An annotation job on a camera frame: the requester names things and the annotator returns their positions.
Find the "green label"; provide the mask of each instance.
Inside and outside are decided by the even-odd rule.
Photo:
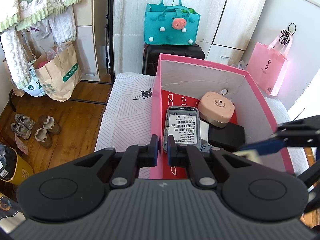
[[[62,78],[63,82],[65,83],[70,77],[72,77],[72,75],[76,72],[76,70],[78,69],[79,65],[78,63],[76,63],[71,69],[70,71]]]

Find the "peach-colored container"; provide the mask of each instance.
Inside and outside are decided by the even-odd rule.
[[[217,127],[225,127],[235,111],[235,106],[224,96],[215,92],[207,92],[201,98],[198,110],[200,117],[207,122]]]

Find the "bed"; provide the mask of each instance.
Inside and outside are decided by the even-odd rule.
[[[125,151],[135,144],[148,144],[151,138],[151,98],[155,76],[121,73],[116,76],[103,114],[95,151],[113,147]],[[290,121],[283,104],[265,98],[277,123]],[[288,148],[294,172],[305,171],[308,161],[303,148]],[[150,168],[142,168],[139,178],[150,178]]]

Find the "yellow trash can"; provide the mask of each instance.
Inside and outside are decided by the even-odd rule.
[[[14,174],[12,176],[12,178],[10,180],[4,180],[1,179],[5,182],[10,182],[14,185],[20,185],[21,182],[23,182],[26,178],[28,178],[29,176],[33,175],[33,169],[31,168],[31,166],[24,160],[22,159],[16,152],[15,149],[14,152],[17,155],[17,164],[16,164],[16,169],[14,171]]]

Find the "shoe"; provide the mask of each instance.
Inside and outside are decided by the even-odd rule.
[[[35,124],[35,121],[33,121],[29,116],[26,116],[24,114],[16,114],[14,116],[14,119],[16,120],[16,122],[25,125],[25,127],[27,127],[29,130],[31,130]]]
[[[51,137],[46,129],[40,125],[36,125],[34,132],[36,141],[38,141],[43,147],[48,149],[52,146]]]
[[[61,132],[60,125],[54,121],[52,116],[41,115],[38,118],[38,123],[50,133],[59,134]]]
[[[31,132],[28,130],[28,128],[23,125],[22,123],[12,123],[11,124],[11,130],[21,138],[28,140],[30,138]]]

